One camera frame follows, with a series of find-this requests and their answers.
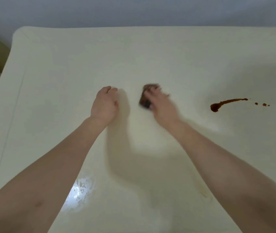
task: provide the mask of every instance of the person's right hand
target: person's right hand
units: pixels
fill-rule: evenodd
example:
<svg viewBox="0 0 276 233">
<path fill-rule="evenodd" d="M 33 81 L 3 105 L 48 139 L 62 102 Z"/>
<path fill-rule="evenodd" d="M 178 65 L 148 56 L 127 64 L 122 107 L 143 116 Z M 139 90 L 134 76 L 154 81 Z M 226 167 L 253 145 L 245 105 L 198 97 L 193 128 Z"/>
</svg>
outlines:
<svg viewBox="0 0 276 233">
<path fill-rule="evenodd" d="M 180 117 L 168 95 L 164 94 L 159 87 L 145 91 L 144 95 L 151 101 L 150 109 L 156 121 L 167 131 L 170 131 L 174 124 L 180 121 Z"/>
</svg>

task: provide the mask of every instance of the person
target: person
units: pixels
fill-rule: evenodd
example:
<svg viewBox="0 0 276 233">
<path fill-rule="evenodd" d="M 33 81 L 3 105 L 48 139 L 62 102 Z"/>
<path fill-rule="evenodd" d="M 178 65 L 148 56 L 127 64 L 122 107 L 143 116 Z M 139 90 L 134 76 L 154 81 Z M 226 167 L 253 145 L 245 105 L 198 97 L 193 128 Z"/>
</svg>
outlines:
<svg viewBox="0 0 276 233">
<path fill-rule="evenodd" d="M 0 232 L 47 232 L 98 135 L 118 114 L 117 88 L 102 88 L 91 115 L 0 189 Z M 276 183 L 182 121 L 160 88 L 145 92 L 155 120 L 184 148 L 242 232 L 276 232 Z"/>
</svg>

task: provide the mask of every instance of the brown liquid spill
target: brown liquid spill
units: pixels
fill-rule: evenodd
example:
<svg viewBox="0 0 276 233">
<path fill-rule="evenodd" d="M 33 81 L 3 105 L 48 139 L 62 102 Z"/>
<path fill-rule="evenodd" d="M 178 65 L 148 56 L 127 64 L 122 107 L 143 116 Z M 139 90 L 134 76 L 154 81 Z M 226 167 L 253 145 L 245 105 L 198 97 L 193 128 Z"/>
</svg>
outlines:
<svg viewBox="0 0 276 233">
<path fill-rule="evenodd" d="M 213 112 L 218 112 L 218 110 L 220 109 L 220 107 L 222 105 L 225 105 L 225 104 L 228 104 L 228 103 L 231 103 L 231 102 L 235 102 L 235 101 L 248 101 L 248 99 L 244 98 L 244 99 L 231 99 L 231 100 L 226 100 L 226 101 L 220 101 L 219 103 L 212 104 L 210 106 L 210 109 Z"/>
</svg>

